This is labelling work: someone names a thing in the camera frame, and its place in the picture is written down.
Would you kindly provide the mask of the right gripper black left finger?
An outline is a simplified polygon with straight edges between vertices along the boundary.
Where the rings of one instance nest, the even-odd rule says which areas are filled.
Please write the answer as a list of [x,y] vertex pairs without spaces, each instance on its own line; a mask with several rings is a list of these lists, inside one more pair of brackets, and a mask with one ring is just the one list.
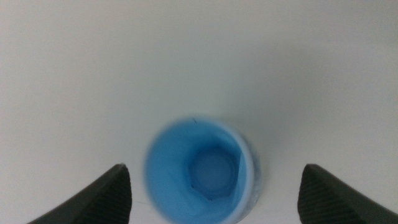
[[116,164],[76,195],[31,224],[128,224],[131,180],[125,164]]

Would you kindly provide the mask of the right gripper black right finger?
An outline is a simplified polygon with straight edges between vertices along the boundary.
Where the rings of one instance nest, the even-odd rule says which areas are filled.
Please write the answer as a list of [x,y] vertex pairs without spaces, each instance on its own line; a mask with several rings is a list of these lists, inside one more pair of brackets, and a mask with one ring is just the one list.
[[397,224],[397,214],[317,164],[302,172],[297,209],[306,224]]

